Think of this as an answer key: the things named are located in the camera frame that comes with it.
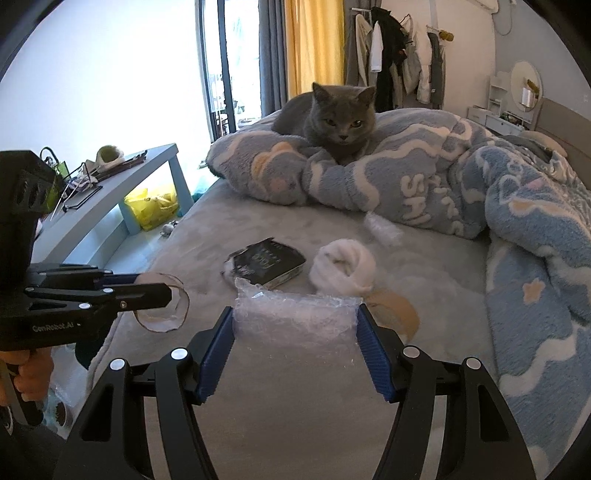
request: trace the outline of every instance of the black package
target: black package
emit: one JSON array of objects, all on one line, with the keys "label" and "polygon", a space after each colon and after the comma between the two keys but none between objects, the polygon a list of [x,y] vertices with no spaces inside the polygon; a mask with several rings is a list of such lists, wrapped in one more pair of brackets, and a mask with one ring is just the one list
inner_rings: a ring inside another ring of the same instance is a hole
[{"label": "black package", "polygon": [[231,254],[222,275],[232,285],[236,278],[244,278],[272,290],[299,275],[304,263],[306,259],[295,248],[267,238]]}]

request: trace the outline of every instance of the cat's face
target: cat's face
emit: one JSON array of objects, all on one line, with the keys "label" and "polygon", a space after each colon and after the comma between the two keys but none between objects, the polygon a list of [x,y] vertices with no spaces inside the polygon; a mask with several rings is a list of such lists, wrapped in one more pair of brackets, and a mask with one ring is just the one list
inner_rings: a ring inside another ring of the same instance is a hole
[{"label": "cat's face", "polygon": [[365,140],[374,130],[374,87],[312,85],[314,102],[310,118],[314,129],[334,144]]}]

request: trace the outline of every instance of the gray wall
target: gray wall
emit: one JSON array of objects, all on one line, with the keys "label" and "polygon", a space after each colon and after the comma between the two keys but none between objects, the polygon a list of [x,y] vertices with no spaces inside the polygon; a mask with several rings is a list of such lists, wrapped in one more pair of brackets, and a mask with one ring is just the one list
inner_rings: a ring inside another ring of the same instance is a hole
[{"label": "gray wall", "polygon": [[509,0],[499,0],[495,22],[501,33],[509,30],[510,9],[511,33],[503,37],[495,32],[497,71],[510,72],[515,62],[527,60],[540,72],[544,97],[591,120],[591,87],[561,39],[523,0],[514,6]]}]

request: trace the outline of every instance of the headboard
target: headboard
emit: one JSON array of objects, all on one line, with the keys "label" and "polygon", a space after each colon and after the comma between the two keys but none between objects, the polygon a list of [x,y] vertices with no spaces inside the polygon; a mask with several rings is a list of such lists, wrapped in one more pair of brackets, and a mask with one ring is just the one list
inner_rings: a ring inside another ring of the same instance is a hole
[{"label": "headboard", "polygon": [[564,105],[542,98],[531,129],[554,138],[568,153],[568,161],[591,190],[591,121]]}]

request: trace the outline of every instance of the table leg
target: table leg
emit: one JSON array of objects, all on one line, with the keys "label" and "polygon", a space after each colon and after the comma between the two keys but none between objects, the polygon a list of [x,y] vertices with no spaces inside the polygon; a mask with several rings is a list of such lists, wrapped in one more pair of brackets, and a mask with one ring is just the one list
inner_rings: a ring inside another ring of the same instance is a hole
[{"label": "table leg", "polygon": [[138,221],[135,219],[134,213],[129,208],[129,205],[125,203],[124,200],[119,202],[119,210],[121,210],[121,215],[123,216],[123,221],[125,222],[125,226],[129,231],[130,235],[137,235],[142,231]]},{"label": "table leg", "polygon": [[168,161],[168,166],[170,167],[170,173],[173,177],[174,188],[177,191],[178,208],[181,215],[187,215],[187,212],[193,206],[194,201],[193,197],[191,197],[189,187],[187,187],[187,182],[185,181],[181,165],[179,165],[176,155]]}]

